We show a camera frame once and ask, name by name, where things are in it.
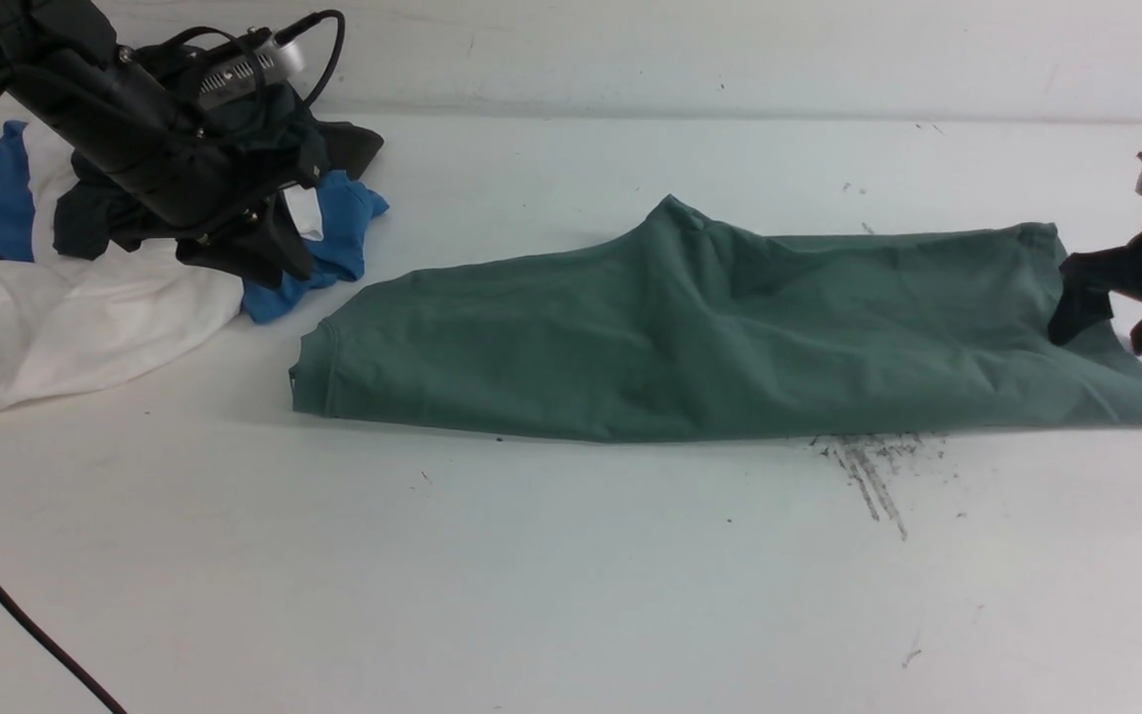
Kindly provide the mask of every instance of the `black mark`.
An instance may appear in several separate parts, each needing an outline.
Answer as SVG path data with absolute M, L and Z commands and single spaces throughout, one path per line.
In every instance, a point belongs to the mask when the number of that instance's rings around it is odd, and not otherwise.
M 866 499 L 867 505 L 870 503 L 867 484 L 870 484 L 870 491 L 875 491 L 875 500 L 879 502 L 879 507 L 883 507 L 888 520 L 898 524 L 898 532 L 901 534 L 901 539 L 906 539 L 906 524 L 901 522 L 901 514 L 898 513 L 898 506 L 894 505 L 892 496 L 888 494 L 888 488 L 885 487 L 883 479 L 879 478 L 879 470 L 876 468 L 874 463 L 870 462 L 870 457 L 867 456 L 866 448 L 853 438 L 839 438 L 838 441 L 844 448 L 844 454 L 849 456 L 849 462 L 858 466 L 858 470 L 845 467 L 845 471 L 849 475 L 858 478 L 858 483 L 861 484 L 861 496 Z M 875 514 L 875 519 L 878 521 L 879 515 Z
M 1055 75 L 1060 72 L 1060 63 L 1052 64 L 1051 75 L 1047 77 L 1047 86 L 1043 88 L 1043 94 L 1051 94 L 1051 87 L 1055 86 Z

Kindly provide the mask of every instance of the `white table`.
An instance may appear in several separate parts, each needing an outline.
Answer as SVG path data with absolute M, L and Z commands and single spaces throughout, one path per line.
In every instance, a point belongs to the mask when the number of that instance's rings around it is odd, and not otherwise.
M 1142 227 L 1142 126 L 364 117 L 364 282 L 598 243 Z M 138 714 L 1142 713 L 1142 430 L 590 447 L 289 410 L 355 292 L 0 415 L 0 579 Z M 1118 305 L 1129 329 L 1142 311 Z M 887 505 L 898 512 L 888 514 Z M 0 713 L 99 704 L 0 610 Z

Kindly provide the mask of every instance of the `scuff mark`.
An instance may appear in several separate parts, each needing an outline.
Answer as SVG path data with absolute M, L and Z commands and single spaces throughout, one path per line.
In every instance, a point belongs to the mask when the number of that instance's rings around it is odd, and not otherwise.
M 915 633 L 915 641 L 910 642 L 910 651 L 906 655 L 906 659 L 901 660 L 901 668 L 906 669 L 907 667 L 910 667 L 910 660 L 923 653 L 924 650 L 920 650 L 919 648 L 919 633 Z
M 849 474 L 849 478 L 851 478 L 853 482 L 858 483 L 858 489 L 861 491 L 861 500 L 867 502 L 867 511 L 870 511 L 870 520 L 879 523 L 879 511 L 875 511 L 875 503 L 870 500 L 870 491 L 867 491 L 866 480 L 861 478 L 860 473 L 858 473 L 856 467 L 849 467 L 844 465 L 844 458 L 839 458 L 837 456 L 837 460 L 839 462 L 839 466 L 844 467 L 844 473 Z
M 879 470 L 876 467 L 875 462 L 871 462 L 870 457 L 867 456 L 864 444 L 862 444 L 861 440 L 846 438 L 846 435 L 838 438 L 838 443 L 843 448 L 844 456 L 849 457 L 849 462 L 856 464 L 856 470 L 849 470 L 846 467 L 845 471 L 851 475 L 854 471 L 860 471 L 861 480 L 864 480 L 861 489 L 862 496 L 866 496 L 866 484 L 869 484 L 870 491 L 875 492 L 875 500 L 879 502 L 879 507 L 883 508 L 888 520 L 898 524 L 898 532 L 901 534 L 902 541 L 906 541 L 906 524 L 902 523 L 901 514 L 898 513 L 898 505 L 893 503 L 892 494 L 888 494 L 888 487 L 885 487 L 883 479 L 879 476 Z
M 1051 77 L 1047 77 L 1047 86 L 1043 88 L 1043 95 L 1051 94 L 1051 87 L 1055 86 L 1055 75 L 1060 72 L 1060 63 L 1052 64 Z

